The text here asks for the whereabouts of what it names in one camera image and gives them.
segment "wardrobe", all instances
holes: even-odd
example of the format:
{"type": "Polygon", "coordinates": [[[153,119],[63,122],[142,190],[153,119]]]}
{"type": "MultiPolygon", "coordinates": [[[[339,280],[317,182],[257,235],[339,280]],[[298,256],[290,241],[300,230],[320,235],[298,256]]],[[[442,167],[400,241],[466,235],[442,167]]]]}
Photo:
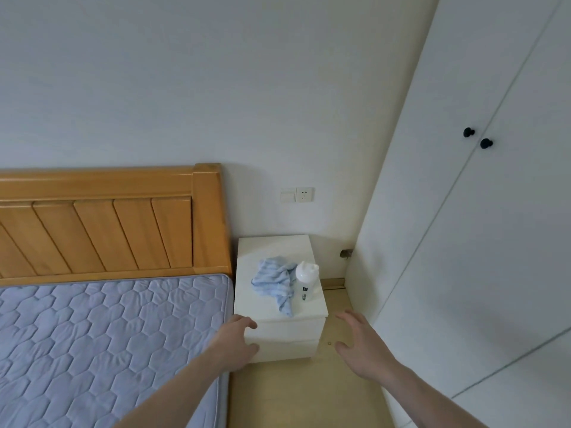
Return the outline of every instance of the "wardrobe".
{"type": "Polygon", "coordinates": [[[490,426],[571,426],[570,18],[440,0],[346,275],[397,359],[490,426]]]}

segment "white bottle lid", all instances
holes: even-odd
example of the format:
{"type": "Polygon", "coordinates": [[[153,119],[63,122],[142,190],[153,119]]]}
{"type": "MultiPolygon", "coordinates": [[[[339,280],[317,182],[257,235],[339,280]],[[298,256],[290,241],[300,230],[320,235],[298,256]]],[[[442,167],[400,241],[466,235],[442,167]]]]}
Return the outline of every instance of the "white bottle lid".
{"type": "Polygon", "coordinates": [[[319,266],[302,261],[295,269],[295,277],[304,284],[312,284],[319,278],[319,266]]]}

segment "person's right arm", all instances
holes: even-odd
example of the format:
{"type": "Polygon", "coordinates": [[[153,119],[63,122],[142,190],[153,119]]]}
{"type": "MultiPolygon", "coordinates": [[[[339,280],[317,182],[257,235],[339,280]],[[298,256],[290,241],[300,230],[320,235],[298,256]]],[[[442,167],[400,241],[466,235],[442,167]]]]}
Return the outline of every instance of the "person's right arm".
{"type": "Polygon", "coordinates": [[[486,428],[466,410],[400,364],[367,322],[352,310],[337,314],[353,332],[353,347],[335,343],[335,350],[358,376],[379,382],[399,402],[418,428],[486,428]]]}

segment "headboard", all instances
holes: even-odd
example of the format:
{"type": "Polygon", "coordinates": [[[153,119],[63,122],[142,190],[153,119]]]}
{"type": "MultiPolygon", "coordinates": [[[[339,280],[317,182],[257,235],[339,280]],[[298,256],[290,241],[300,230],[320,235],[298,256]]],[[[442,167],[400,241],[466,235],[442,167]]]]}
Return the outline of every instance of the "headboard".
{"type": "Polygon", "coordinates": [[[0,172],[0,286],[231,275],[219,164],[0,172]]]}

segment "person's left arm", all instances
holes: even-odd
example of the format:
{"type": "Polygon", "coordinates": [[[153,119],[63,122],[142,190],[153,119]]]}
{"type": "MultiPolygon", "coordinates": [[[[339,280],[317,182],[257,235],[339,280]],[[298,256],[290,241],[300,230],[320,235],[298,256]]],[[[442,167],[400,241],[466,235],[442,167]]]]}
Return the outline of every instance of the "person's left arm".
{"type": "Polygon", "coordinates": [[[185,428],[212,382],[224,372],[242,368],[258,352],[257,344],[246,345],[244,341],[247,327],[255,329],[258,325],[250,317],[232,316],[200,356],[131,410],[115,428],[185,428]]]}

